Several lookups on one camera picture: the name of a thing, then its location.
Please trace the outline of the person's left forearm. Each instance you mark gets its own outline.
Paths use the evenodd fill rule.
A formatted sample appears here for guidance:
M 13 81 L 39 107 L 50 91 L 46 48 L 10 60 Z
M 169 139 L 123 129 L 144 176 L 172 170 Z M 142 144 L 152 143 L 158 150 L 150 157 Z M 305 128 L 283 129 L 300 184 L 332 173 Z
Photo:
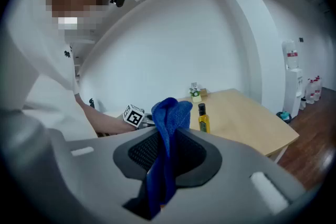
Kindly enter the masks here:
M 103 114 L 91 106 L 85 104 L 80 94 L 75 94 L 75 99 L 84 111 L 86 118 L 97 133 L 117 135 L 135 131 L 136 128 L 122 119 L 117 119 Z

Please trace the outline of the group of clear water jugs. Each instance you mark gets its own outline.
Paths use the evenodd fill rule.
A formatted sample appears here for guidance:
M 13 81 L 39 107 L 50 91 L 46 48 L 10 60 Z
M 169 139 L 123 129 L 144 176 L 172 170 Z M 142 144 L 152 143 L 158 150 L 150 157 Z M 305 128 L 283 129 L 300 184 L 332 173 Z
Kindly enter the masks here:
M 322 90 L 322 80 L 320 76 L 314 79 L 308 79 L 308 84 L 305 88 L 305 99 L 307 104 L 314 104 L 320 100 Z

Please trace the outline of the small yellow oil bottle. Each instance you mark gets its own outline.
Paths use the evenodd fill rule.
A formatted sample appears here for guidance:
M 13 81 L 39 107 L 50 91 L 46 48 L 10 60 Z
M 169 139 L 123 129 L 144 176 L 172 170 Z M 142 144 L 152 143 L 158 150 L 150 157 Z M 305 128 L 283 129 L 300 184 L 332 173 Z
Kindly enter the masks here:
M 205 103 L 200 103 L 198 105 L 198 122 L 200 131 L 210 133 L 210 124 L 209 124 L 209 116 L 206 114 L 206 106 Z

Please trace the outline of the potted flowers in cream pot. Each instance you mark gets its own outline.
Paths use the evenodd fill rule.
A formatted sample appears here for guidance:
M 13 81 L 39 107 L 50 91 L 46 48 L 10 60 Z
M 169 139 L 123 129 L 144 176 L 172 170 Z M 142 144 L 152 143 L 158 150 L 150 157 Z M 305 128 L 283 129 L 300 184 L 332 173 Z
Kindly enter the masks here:
M 201 91 L 198 87 L 191 87 L 189 93 L 193 103 L 200 103 L 202 101 Z

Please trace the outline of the blue wiping cloth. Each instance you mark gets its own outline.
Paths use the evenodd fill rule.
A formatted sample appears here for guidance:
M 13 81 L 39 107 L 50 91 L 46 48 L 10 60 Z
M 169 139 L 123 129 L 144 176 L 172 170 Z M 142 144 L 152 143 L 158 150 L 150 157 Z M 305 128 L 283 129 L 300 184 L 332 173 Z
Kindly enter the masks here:
M 160 133 L 162 145 L 157 158 L 146 176 L 146 193 L 150 218 L 167 204 L 176 192 L 175 167 L 177 165 L 177 145 L 175 131 L 189 128 L 192 104 L 167 98 L 152 108 L 152 117 Z

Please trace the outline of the black trash bin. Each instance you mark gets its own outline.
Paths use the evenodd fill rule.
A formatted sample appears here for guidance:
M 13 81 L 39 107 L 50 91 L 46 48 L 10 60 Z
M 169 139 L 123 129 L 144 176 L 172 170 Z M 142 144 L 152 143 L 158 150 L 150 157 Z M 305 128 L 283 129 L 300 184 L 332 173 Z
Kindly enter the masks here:
M 276 113 L 276 116 L 279 117 L 281 120 L 283 120 L 287 124 L 289 124 L 292 120 L 291 114 L 287 111 L 278 112 Z

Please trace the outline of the person's white shirt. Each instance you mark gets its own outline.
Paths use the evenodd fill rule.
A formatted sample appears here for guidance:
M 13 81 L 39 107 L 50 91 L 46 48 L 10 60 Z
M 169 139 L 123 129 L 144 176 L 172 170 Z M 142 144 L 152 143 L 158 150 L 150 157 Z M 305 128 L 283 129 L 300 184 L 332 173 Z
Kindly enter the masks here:
M 0 23 L 0 108 L 21 110 L 66 141 L 95 138 L 78 92 L 70 46 L 45 0 L 11 0 Z

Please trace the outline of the white water dispenser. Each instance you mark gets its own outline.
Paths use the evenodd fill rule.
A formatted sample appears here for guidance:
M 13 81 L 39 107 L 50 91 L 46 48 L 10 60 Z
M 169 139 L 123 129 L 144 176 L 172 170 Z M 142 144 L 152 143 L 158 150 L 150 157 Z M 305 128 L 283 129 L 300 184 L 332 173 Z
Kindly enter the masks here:
M 286 87 L 284 110 L 289 112 L 292 118 L 298 115 L 302 89 L 303 89 L 303 72 L 300 68 L 286 70 Z

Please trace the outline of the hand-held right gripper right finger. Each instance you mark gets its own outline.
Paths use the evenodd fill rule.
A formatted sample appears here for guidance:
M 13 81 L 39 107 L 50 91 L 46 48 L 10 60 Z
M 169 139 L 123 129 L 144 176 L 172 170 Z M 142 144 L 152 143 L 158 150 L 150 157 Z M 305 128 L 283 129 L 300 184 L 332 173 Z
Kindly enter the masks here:
M 160 224 L 302 224 L 318 188 L 306 190 L 290 173 L 254 148 L 187 129 L 222 155 L 217 174 L 201 187 L 177 190 Z

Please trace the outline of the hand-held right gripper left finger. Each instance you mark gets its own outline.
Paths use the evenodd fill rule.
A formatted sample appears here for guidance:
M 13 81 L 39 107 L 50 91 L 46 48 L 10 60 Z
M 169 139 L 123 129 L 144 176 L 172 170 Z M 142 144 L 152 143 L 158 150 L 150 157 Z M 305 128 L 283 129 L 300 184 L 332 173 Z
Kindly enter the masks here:
M 65 141 L 49 130 L 53 161 L 59 170 L 60 203 L 63 224 L 153 224 L 124 207 L 141 191 L 146 171 L 128 156 L 133 144 L 156 135 L 154 127 L 135 132 Z

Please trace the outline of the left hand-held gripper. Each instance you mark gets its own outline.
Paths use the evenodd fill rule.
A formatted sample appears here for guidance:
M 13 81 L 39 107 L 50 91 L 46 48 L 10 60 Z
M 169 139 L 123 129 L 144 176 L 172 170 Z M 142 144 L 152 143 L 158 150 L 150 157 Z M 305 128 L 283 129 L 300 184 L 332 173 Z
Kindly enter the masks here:
M 140 109 L 133 104 L 128 104 L 122 115 L 125 122 L 137 129 L 155 126 L 152 114 L 145 113 L 143 109 Z

